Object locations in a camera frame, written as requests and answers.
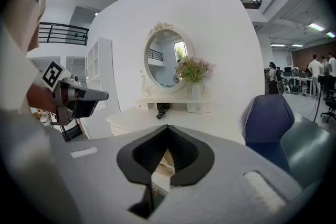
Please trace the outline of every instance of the desk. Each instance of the desk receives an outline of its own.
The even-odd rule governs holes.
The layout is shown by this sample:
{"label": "desk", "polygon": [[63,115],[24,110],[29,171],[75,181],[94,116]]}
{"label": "desk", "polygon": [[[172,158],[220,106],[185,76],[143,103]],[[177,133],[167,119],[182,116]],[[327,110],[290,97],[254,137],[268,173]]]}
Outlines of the desk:
{"label": "desk", "polygon": [[294,79],[294,85],[295,85],[295,81],[299,80],[299,81],[305,81],[306,82],[306,87],[305,87],[305,94],[307,94],[307,81],[311,81],[310,82],[310,90],[309,90],[309,96],[311,96],[311,91],[312,91],[312,81],[313,79],[308,79],[308,78],[299,78],[299,77],[283,77],[284,79],[290,80],[290,79]]}
{"label": "desk", "polygon": [[156,118],[157,109],[139,110],[129,108],[121,113],[108,117],[114,135],[122,135],[158,125],[174,125],[215,135],[245,145],[243,135],[231,118],[230,112],[212,104],[210,113],[189,113],[186,111],[168,110],[160,120]]}

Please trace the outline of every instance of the ornate mirror frame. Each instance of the ornate mirror frame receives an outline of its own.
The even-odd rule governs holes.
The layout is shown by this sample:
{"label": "ornate mirror frame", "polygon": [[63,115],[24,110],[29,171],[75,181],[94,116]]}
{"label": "ornate mirror frame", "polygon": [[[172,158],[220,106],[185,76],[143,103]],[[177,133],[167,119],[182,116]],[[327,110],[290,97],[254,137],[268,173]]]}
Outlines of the ornate mirror frame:
{"label": "ornate mirror frame", "polygon": [[156,33],[159,33],[161,31],[166,31],[166,30],[170,30],[170,31],[177,33],[183,39],[185,43],[188,56],[191,56],[191,57],[194,56],[193,46],[191,45],[190,40],[183,33],[182,30],[180,30],[176,26],[173,26],[167,23],[157,22],[154,28],[150,30],[147,36],[147,40],[145,42],[144,49],[143,49],[144,53],[143,53],[143,58],[142,58],[142,71],[141,72],[142,72],[142,77],[143,77],[142,95],[145,98],[152,97],[153,91],[157,93],[173,93],[173,92],[180,90],[186,85],[186,81],[182,80],[180,83],[178,83],[177,85],[173,87],[170,87],[170,88],[162,87],[154,80],[149,70],[148,51],[151,46],[151,43],[153,39],[155,38]]}

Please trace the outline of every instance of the chair backrest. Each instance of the chair backrest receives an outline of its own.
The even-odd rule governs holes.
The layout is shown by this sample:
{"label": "chair backrest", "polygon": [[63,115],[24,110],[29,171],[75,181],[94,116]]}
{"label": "chair backrest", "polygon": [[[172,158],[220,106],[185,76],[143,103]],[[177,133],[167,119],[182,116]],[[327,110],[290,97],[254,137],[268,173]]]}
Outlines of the chair backrest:
{"label": "chair backrest", "polygon": [[246,143],[280,142],[294,124],[294,115],[281,94],[255,97],[245,122]]}

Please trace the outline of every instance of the office chair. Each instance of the office chair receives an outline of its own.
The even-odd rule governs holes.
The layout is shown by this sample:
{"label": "office chair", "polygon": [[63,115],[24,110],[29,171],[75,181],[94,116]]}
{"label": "office chair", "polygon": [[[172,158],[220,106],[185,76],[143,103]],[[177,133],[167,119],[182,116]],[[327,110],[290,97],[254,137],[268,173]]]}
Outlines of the office chair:
{"label": "office chair", "polygon": [[[336,91],[329,90],[330,93],[335,94]],[[327,123],[329,122],[330,118],[336,120],[335,110],[336,110],[336,96],[330,95],[329,98],[325,100],[325,104],[329,107],[328,112],[321,113],[322,115],[328,115]]]}
{"label": "office chair", "polygon": [[245,122],[246,146],[290,174],[281,138],[294,121],[293,112],[281,94],[255,97]]}

